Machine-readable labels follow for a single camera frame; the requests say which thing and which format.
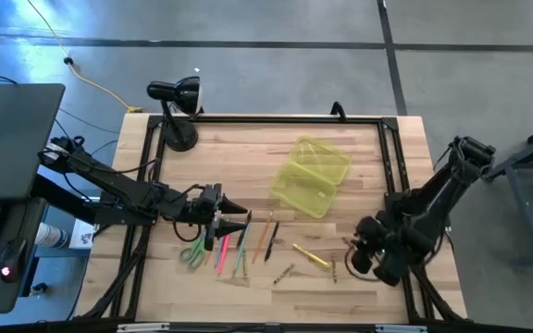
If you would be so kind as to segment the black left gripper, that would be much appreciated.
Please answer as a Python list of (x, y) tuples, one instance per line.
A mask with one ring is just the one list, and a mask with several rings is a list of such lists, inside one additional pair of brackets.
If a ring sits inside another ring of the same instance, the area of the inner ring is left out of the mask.
[(229, 221), (220, 222), (222, 213), (246, 214), (248, 210), (231, 201), (225, 194), (222, 195), (218, 204), (213, 207), (209, 207), (205, 205), (200, 198), (201, 193), (196, 199), (192, 200), (190, 214), (192, 216), (192, 222), (204, 228), (205, 249), (212, 250), (216, 235), (218, 238), (221, 238), (230, 233), (241, 231), (244, 228), (244, 224), (241, 223)]

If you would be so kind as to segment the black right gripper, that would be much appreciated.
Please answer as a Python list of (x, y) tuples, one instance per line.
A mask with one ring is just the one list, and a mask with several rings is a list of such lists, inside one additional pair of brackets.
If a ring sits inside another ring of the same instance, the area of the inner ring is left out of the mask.
[(413, 227), (388, 229), (373, 216), (362, 218), (354, 233), (355, 239), (342, 237), (350, 245), (353, 268), (366, 274), (374, 270), (385, 256), (397, 256), (409, 265), (420, 264), (427, 255), (427, 238)]

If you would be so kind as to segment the teal pencil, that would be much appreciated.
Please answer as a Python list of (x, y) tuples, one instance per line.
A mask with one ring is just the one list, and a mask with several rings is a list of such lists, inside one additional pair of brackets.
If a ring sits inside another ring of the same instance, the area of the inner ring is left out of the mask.
[(242, 241), (241, 241), (241, 244), (240, 244), (240, 247), (238, 248), (238, 255), (237, 255), (237, 258), (236, 258), (236, 261), (235, 261), (235, 265), (233, 267), (233, 270), (232, 270), (232, 277), (234, 278), (236, 276), (236, 273), (238, 271), (238, 268), (240, 266), (240, 262), (242, 261), (242, 255), (243, 255), (243, 252), (244, 252), (244, 246), (247, 242), (247, 238), (248, 238), (248, 235), (249, 235), (249, 229), (250, 227), (252, 226), (252, 224), (249, 222), (247, 225), (246, 225), (246, 228), (245, 230), (243, 231), (242, 233)]

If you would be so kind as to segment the pink pencil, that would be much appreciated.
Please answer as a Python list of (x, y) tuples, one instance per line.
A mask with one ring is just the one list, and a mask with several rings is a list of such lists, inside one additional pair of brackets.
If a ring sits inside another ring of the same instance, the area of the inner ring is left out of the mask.
[(223, 240), (223, 243), (222, 243), (219, 262), (218, 262), (218, 266), (217, 266), (217, 275), (218, 276), (220, 276), (222, 274), (222, 272), (223, 272), (223, 268), (224, 268), (224, 264), (225, 264), (226, 256), (227, 256), (227, 251), (228, 251), (228, 248), (229, 248), (229, 238), (230, 238), (230, 235), (226, 235), (224, 240)]

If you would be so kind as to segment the orange pencil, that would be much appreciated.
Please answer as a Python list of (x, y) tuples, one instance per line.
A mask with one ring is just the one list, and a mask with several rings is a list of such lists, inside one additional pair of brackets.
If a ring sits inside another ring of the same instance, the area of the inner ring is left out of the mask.
[(255, 251), (254, 251), (254, 255), (253, 255), (253, 259), (252, 259), (252, 264), (255, 263), (257, 257), (258, 257), (258, 254), (260, 253), (261, 251), (261, 248), (263, 246), (263, 243), (265, 241), (265, 237), (266, 237), (266, 234), (267, 234), (267, 231), (268, 231), (268, 228), (272, 222), (272, 219), (273, 219), (273, 215), (274, 215), (274, 212), (273, 211), (270, 211), (269, 213), (269, 216), (268, 216), (268, 219), (262, 229), (262, 232), (261, 232), (261, 235), (260, 235), (260, 238), (258, 240), (258, 243), (256, 245), (256, 248), (255, 248)]

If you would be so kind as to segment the yellow pen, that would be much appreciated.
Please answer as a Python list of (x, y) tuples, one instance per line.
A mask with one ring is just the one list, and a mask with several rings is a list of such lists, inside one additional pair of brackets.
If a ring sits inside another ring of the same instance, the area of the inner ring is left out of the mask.
[(298, 251), (299, 253), (303, 254), (304, 256), (306, 256), (308, 259), (312, 260), (316, 264), (318, 264), (318, 265), (320, 265), (320, 266), (322, 266), (324, 268), (330, 268), (330, 264), (326, 260), (318, 257), (314, 253), (311, 253), (311, 252), (307, 251), (306, 249), (304, 249), (300, 245), (294, 243), (292, 245), (292, 248), (294, 250)]

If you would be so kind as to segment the green handled scissors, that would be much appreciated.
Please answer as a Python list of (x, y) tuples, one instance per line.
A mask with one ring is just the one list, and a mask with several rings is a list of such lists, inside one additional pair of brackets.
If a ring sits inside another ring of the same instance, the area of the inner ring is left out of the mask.
[(205, 259), (205, 231), (191, 245), (183, 249), (179, 259), (190, 271), (196, 270)]

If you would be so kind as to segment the black pen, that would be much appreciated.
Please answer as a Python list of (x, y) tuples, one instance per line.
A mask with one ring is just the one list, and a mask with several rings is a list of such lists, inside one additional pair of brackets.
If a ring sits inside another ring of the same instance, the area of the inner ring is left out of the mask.
[(279, 224), (280, 224), (280, 222), (277, 221), (277, 223), (275, 224), (275, 227), (273, 229), (271, 238), (270, 238), (269, 243), (267, 245), (266, 254), (265, 254), (265, 257), (264, 257), (264, 262), (266, 262), (270, 258), (271, 254), (272, 254), (272, 248), (274, 246), (275, 239), (277, 237), (277, 233), (278, 233), (278, 230), (279, 230)]

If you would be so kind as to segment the translucent yellow-green supply box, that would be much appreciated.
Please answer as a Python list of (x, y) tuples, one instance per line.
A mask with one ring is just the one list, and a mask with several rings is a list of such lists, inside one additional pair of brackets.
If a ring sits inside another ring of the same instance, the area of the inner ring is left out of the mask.
[(270, 193), (313, 217), (326, 215), (351, 166), (351, 157), (329, 142), (301, 136), (270, 183)]

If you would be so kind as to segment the white printed box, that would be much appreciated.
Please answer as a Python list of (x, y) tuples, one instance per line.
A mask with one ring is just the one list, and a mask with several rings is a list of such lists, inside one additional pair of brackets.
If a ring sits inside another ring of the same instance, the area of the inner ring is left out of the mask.
[(76, 219), (68, 247), (71, 250), (91, 250), (95, 231), (94, 225)]

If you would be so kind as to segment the black desk lamp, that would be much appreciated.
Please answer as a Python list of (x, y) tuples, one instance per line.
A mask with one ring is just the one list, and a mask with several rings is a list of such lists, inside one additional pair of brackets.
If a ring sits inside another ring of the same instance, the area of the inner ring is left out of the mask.
[(167, 128), (164, 132), (164, 142), (173, 151), (185, 152), (193, 148), (198, 142), (198, 131), (188, 120), (176, 120), (170, 111), (176, 106), (191, 120), (198, 118), (203, 110), (203, 90), (199, 76), (189, 76), (176, 83), (151, 81), (146, 88), (147, 94), (160, 102), (163, 109)]

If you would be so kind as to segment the black support beam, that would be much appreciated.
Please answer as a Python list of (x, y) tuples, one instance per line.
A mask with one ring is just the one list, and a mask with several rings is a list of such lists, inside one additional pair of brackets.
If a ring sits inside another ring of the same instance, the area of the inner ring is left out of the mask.
[(95, 210), (87, 204), (85, 199), (66, 191), (46, 177), (39, 174), (36, 175), (31, 189), (31, 196), (42, 198), (59, 210), (83, 222), (94, 224)]

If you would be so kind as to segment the white paper cup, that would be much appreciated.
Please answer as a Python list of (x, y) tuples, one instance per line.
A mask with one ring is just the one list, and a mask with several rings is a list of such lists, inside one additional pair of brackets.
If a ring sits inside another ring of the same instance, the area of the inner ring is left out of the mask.
[(69, 235), (61, 228), (40, 223), (34, 244), (45, 248), (60, 249), (68, 243)]

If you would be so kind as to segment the black computer mouse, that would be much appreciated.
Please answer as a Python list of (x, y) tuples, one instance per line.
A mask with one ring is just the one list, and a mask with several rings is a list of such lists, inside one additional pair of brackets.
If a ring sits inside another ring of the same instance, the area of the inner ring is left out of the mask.
[(5, 283), (18, 282), (22, 279), (26, 264), (27, 240), (15, 238), (10, 240), (0, 255), (0, 278)]

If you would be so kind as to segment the dark grey desk surface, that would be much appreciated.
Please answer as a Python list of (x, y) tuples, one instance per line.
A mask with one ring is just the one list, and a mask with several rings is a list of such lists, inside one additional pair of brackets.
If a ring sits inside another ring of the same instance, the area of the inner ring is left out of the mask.
[(66, 86), (0, 84), (0, 201), (28, 196)]

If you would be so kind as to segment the silver rail bracket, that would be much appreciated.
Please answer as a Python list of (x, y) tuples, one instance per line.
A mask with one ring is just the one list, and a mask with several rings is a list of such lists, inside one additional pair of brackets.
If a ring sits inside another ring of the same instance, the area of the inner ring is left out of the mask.
[(117, 333), (158, 333), (170, 330), (170, 323), (125, 323), (117, 327)]
[(428, 333), (428, 328), (410, 325), (376, 325), (375, 333)]

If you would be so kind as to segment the black aluminium table frame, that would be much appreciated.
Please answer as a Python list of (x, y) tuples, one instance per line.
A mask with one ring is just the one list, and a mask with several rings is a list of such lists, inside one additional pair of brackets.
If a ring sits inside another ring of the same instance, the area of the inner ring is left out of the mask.
[[(352, 277), (343, 265), (338, 283), (331, 272), (292, 248), (294, 243), (328, 259), (342, 257), (362, 216), (383, 205), (388, 181), (417, 187), (432, 173), (426, 133), (420, 117), (356, 116), (340, 122), (331, 116), (207, 115), (196, 127), (199, 141), (190, 151), (163, 153), (159, 178), (178, 190), (193, 184), (221, 183), (234, 202), (253, 211), (248, 249), (248, 278), (242, 265), (232, 270), (237, 252), (227, 251), (223, 272), (213, 263), (190, 271), (179, 260), (191, 228), (161, 221), (151, 230), (135, 316), (140, 321), (404, 323), (405, 289)], [(269, 190), (301, 136), (332, 143), (351, 157), (351, 166), (327, 214), (312, 218)], [(270, 211), (265, 241), (252, 259)], [(267, 245), (280, 222), (270, 258)], [(275, 278), (294, 269), (277, 285)]]

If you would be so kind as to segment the black table edge rail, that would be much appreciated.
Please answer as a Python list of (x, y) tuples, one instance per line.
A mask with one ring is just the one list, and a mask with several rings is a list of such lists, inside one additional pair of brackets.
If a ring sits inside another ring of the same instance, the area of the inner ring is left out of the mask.
[[(135, 322), (123, 317), (78, 318), (69, 321), (38, 321), (0, 326), (0, 333), (117, 333), (117, 327)], [(302, 323), (200, 323), (166, 322), (170, 330), (158, 333), (375, 333), (376, 325), (387, 324), (302, 324)], [(428, 333), (533, 333), (532, 328), (502, 327), (472, 322), (417, 322)]]

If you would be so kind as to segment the black hook bracket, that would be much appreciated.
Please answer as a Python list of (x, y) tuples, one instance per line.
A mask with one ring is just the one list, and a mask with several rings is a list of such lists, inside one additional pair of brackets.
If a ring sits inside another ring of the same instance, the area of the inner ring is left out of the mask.
[(339, 101), (335, 101), (330, 109), (330, 114), (336, 116), (340, 122), (347, 120), (345, 110)]

